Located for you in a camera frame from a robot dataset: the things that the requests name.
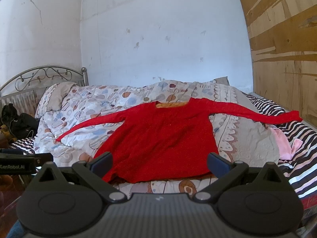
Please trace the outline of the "metal scrollwork bed headboard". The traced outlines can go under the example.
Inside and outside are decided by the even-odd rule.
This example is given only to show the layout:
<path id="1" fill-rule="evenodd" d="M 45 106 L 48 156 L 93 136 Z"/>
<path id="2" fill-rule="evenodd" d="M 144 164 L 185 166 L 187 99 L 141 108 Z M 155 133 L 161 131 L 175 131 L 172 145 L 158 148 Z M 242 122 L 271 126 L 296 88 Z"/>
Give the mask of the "metal scrollwork bed headboard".
<path id="1" fill-rule="evenodd" d="M 86 86 L 89 84 L 87 69 L 83 67 L 78 71 L 65 66 L 46 65 L 22 71 L 1 85 L 1 107 L 12 103 L 19 114 L 35 115 L 46 89 L 61 82 Z"/>

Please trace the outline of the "grey pillow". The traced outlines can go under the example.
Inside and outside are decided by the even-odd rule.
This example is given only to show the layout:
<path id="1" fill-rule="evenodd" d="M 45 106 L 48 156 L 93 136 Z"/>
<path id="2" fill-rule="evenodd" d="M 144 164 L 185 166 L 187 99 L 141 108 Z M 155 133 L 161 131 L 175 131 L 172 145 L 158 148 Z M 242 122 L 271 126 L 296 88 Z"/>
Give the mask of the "grey pillow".
<path id="1" fill-rule="evenodd" d="M 41 118 L 46 112 L 61 109 L 62 101 L 70 92 L 75 82 L 61 82 L 46 89 L 35 112 L 35 118 Z"/>

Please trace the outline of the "pink garment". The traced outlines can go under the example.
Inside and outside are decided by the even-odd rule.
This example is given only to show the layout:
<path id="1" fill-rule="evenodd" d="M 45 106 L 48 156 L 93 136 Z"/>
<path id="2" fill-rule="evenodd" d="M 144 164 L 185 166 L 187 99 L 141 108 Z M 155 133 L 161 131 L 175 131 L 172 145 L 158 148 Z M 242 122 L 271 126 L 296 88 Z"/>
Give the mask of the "pink garment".
<path id="1" fill-rule="evenodd" d="M 290 145 L 286 135 L 276 127 L 269 127 L 269 130 L 273 133 L 275 141 L 279 148 L 279 155 L 281 160 L 292 160 L 295 153 L 303 145 L 303 141 L 300 139 L 295 139 Z"/>

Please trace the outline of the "black bag on bed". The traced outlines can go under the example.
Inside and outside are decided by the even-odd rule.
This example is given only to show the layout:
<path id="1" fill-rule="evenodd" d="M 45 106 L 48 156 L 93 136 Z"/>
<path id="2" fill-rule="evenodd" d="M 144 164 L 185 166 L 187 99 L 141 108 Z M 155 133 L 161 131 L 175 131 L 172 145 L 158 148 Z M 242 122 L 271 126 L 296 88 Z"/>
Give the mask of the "black bag on bed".
<path id="1" fill-rule="evenodd" d="M 38 133 L 39 120 L 27 113 L 18 114 L 12 103 L 3 106 L 1 121 L 17 139 L 34 138 Z"/>

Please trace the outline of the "black white striped bedsheet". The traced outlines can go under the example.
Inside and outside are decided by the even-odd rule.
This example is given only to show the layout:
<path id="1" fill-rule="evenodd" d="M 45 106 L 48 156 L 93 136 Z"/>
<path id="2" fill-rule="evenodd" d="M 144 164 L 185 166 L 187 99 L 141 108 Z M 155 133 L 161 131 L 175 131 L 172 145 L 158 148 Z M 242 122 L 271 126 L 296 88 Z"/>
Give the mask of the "black white striped bedsheet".
<path id="1" fill-rule="evenodd" d="M 290 159 L 281 159 L 278 166 L 296 194 L 304 209 L 316 206 L 316 131 L 304 122 L 292 121 L 278 125 L 293 149 Z"/>

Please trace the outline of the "brown wooden wardrobe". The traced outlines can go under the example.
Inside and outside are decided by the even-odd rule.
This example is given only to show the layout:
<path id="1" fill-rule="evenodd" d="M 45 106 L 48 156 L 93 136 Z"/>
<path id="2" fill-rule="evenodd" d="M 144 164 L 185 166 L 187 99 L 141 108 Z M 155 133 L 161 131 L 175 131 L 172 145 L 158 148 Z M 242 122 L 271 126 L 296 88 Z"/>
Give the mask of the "brown wooden wardrobe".
<path id="1" fill-rule="evenodd" d="M 240 0 L 254 93 L 316 125 L 316 0 Z"/>

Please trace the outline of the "red knit sweater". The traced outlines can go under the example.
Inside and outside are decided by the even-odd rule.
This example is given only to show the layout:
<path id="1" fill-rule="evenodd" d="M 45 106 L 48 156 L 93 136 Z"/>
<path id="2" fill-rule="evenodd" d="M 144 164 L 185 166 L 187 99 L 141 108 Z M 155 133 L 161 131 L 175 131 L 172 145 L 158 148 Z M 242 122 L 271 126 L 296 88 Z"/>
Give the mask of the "red knit sweater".
<path id="1" fill-rule="evenodd" d="M 301 119 L 298 111 L 264 115 L 235 103 L 191 98 L 177 107 L 143 103 L 86 120 L 74 126 L 72 132 L 89 126 L 119 124 L 96 152 L 97 156 L 106 152 L 112 155 L 112 167 L 103 174 L 105 182 L 116 177 L 129 183 L 183 179 L 207 174 L 208 154 L 218 152 L 209 119 L 212 114 L 272 125 Z"/>

